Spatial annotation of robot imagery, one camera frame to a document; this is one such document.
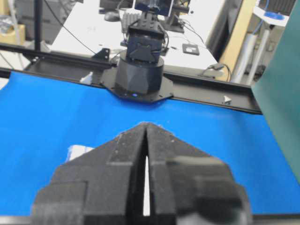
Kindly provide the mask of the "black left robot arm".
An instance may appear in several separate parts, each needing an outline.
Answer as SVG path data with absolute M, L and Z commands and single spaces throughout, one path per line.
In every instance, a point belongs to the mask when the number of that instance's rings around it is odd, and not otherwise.
M 139 19 L 127 28 L 127 49 L 120 54 L 115 91 L 123 97 L 144 97 L 157 94 L 163 83 L 164 61 L 160 54 L 169 37 L 158 15 L 169 16 L 171 0 L 137 0 Z

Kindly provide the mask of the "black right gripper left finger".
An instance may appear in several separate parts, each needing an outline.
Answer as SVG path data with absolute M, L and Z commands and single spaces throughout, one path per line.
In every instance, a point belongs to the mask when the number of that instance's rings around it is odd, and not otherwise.
M 143 216 L 146 123 L 58 166 L 35 197 L 34 225 L 136 225 Z

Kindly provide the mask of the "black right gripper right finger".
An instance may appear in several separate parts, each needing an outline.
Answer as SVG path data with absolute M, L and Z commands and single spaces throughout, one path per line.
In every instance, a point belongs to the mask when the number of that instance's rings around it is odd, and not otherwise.
M 247 193 L 230 167 L 161 127 L 146 128 L 157 216 L 176 225 L 250 225 Z

